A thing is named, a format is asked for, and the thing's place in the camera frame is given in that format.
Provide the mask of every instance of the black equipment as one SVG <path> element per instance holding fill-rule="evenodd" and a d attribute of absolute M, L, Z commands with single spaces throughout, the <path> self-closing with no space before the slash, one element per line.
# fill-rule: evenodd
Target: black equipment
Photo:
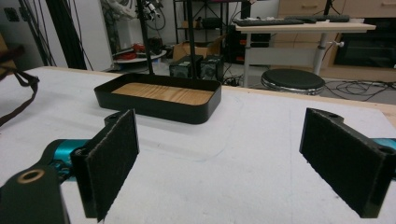
<path fill-rule="evenodd" d="M 205 29 L 217 29 L 221 28 L 222 21 L 221 18 L 205 18 L 202 19 L 202 26 Z"/>
<path fill-rule="evenodd" d="M 148 40 L 151 52 L 155 55 L 161 54 L 163 51 L 163 40 L 159 37 L 152 37 Z"/>
<path fill-rule="evenodd" d="M 196 64 L 196 74 L 201 74 L 201 60 L 204 57 L 202 55 L 195 55 L 194 61 Z M 192 78 L 192 66 L 191 66 L 191 56 L 186 55 L 176 62 L 169 64 L 169 72 L 171 77 L 188 77 Z"/>
<path fill-rule="evenodd" d="M 378 217 L 396 167 L 396 151 L 344 124 L 336 114 L 307 108 L 300 152 L 360 217 Z"/>
<path fill-rule="evenodd" d="M 250 46 L 252 48 L 268 48 L 271 39 L 270 34 L 252 34 Z M 224 54 L 227 63 L 244 63 L 245 45 L 247 43 L 247 34 L 241 34 L 235 30 L 234 25 L 227 28 L 225 39 Z"/>
<path fill-rule="evenodd" d="M 222 55 L 208 55 L 201 61 L 201 79 L 222 82 L 224 77 L 224 58 Z"/>
<path fill-rule="evenodd" d="M 308 23 L 311 21 L 326 21 L 330 22 L 349 22 L 348 15 L 304 15 L 304 16 L 287 16 L 285 20 L 299 20 L 299 21 L 307 21 Z"/>

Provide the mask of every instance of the white table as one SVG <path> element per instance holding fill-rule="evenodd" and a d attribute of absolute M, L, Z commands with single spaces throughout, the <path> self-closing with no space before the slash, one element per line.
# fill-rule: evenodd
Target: white table
<path fill-rule="evenodd" d="M 36 162 L 55 139 L 90 139 L 115 111 L 97 104 L 93 88 L 115 74 L 37 68 L 36 99 L 0 128 L 0 186 Z M 15 77 L 0 82 L 0 114 L 31 94 Z M 307 107 L 324 109 L 368 137 L 396 137 L 377 109 L 395 105 L 223 88 L 208 122 L 190 125 L 136 116 L 140 154 L 106 223 L 392 223 L 396 184 L 378 219 L 360 219 L 299 152 Z M 62 184 L 72 223 L 84 217 L 78 187 Z"/>
<path fill-rule="evenodd" d="M 364 33 L 374 30 L 374 25 L 354 22 L 319 21 L 313 24 L 276 25 L 276 26 L 238 26 L 235 30 L 247 34 L 245 46 L 244 87 L 248 86 L 248 68 L 251 64 L 277 65 L 308 65 L 319 75 L 321 61 L 325 53 L 328 33 Z M 251 48 L 252 34 L 285 34 L 285 33 L 320 33 L 321 38 L 317 49 L 279 49 Z"/>

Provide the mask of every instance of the black tray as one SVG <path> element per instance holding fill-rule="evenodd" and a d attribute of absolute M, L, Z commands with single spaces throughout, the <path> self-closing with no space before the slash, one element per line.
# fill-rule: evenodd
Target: black tray
<path fill-rule="evenodd" d="M 158 85 L 163 86 L 163 90 L 167 88 L 181 88 L 186 91 L 210 91 L 212 94 L 207 102 L 191 105 L 113 92 L 126 84 Z M 114 110 L 134 108 L 136 114 L 190 124 L 206 122 L 221 101 L 221 83 L 218 81 L 182 77 L 126 74 L 96 87 L 94 91 L 99 106 L 103 108 Z"/>

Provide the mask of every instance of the round stool seat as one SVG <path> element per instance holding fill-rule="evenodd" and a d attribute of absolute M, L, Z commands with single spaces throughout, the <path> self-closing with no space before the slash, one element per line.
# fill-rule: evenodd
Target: round stool seat
<path fill-rule="evenodd" d="M 316 95 L 323 91 L 324 84 L 321 77 L 297 69 L 274 69 L 262 74 L 262 85 L 276 91 Z"/>

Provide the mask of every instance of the table leg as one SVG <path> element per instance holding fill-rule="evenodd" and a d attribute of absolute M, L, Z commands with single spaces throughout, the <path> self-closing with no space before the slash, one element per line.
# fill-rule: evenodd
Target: table leg
<path fill-rule="evenodd" d="M 245 45 L 245 63 L 244 63 L 244 87 L 248 87 L 248 68 L 250 63 L 250 42 L 251 34 L 247 34 L 247 44 Z"/>
<path fill-rule="evenodd" d="M 320 43 L 317 48 L 317 52 L 315 54 L 315 61 L 314 61 L 314 73 L 319 75 L 321 62 L 326 51 L 326 41 L 327 41 L 327 33 L 321 34 Z"/>

